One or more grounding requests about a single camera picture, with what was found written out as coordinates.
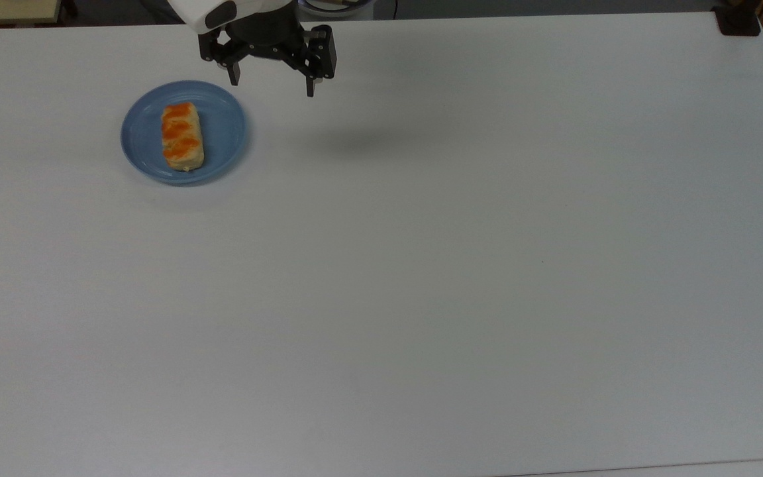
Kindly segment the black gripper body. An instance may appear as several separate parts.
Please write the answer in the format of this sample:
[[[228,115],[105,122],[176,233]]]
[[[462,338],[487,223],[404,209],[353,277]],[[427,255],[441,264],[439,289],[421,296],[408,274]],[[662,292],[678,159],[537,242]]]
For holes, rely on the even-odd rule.
[[[273,58],[285,63],[305,63],[307,47],[297,18],[295,1],[278,1],[275,9],[253,13],[225,24],[229,42],[224,63],[248,56]]]

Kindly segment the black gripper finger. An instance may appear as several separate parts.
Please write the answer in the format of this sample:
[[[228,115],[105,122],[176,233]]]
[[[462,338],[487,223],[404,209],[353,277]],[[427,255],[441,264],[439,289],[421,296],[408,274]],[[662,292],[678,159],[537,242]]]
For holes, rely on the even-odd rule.
[[[336,75],[337,53],[333,29],[330,25],[316,25],[302,32],[305,49],[301,54],[305,69],[308,97],[315,96],[316,85],[332,80]]]
[[[224,67],[231,85],[238,85],[241,76],[239,63],[244,58],[244,42],[230,38],[220,43],[221,30],[213,30],[197,36],[202,60]]]

